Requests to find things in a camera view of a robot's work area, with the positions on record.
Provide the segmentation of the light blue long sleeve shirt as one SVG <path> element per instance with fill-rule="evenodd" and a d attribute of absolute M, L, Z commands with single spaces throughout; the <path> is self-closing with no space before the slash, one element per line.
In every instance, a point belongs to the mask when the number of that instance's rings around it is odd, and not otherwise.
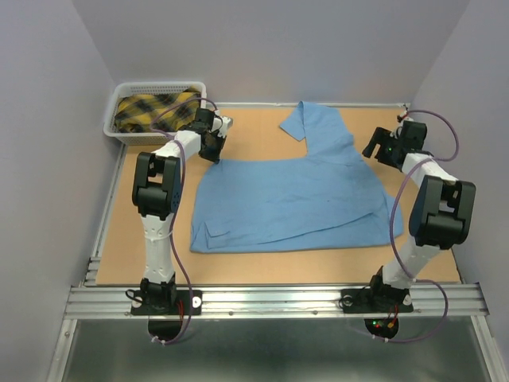
<path fill-rule="evenodd" d="M 305 141 L 302 158 L 223 159 L 196 192 L 190 248 L 252 253 L 387 245 L 401 210 L 354 147 L 333 108 L 301 102 L 281 129 Z"/>

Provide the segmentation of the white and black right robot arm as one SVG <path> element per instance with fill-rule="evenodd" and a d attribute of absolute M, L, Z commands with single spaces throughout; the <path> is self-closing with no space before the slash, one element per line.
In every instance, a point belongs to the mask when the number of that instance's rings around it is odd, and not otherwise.
<path fill-rule="evenodd" d="M 423 150 L 427 126 L 404 115 L 394 131 L 375 129 L 363 156 L 394 167 L 404 182 L 418 187 L 408 223 L 409 235 L 394 260 L 371 278 L 366 302 L 374 310 L 410 305 L 410 288 L 440 251 L 466 241 L 476 186 L 443 170 L 441 159 Z"/>

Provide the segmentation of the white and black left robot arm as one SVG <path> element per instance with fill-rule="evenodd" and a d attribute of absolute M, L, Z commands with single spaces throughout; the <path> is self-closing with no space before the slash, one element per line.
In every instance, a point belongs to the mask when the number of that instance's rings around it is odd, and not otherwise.
<path fill-rule="evenodd" d="M 142 218 L 146 263 L 138 290 L 129 290 L 133 315 L 183 314 L 188 292 L 177 290 L 171 237 L 184 188 L 186 160 L 194 155 L 217 163 L 233 119 L 200 108 L 194 120 L 168 142 L 136 159 L 132 201 Z"/>

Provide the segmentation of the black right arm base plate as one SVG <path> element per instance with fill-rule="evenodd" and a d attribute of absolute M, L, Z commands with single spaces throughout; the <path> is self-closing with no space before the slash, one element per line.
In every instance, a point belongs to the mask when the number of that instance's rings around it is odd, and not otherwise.
<path fill-rule="evenodd" d="M 398 333 L 399 315 L 414 312 L 408 294 L 403 299 L 387 297 L 369 286 L 341 290 L 338 305 L 345 314 L 363 314 L 369 334 L 387 340 Z"/>

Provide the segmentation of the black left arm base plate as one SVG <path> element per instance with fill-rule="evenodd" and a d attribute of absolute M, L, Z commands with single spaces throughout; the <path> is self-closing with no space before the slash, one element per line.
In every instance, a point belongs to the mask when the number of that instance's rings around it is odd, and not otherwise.
<path fill-rule="evenodd" d="M 199 316 L 202 310 L 202 290 L 192 290 L 191 294 L 189 289 L 176 290 L 174 302 L 151 302 L 140 290 L 128 289 L 125 295 L 131 302 L 130 314 L 148 317 L 151 341 L 162 345 L 180 340 L 190 325 L 190 318 Z"/>

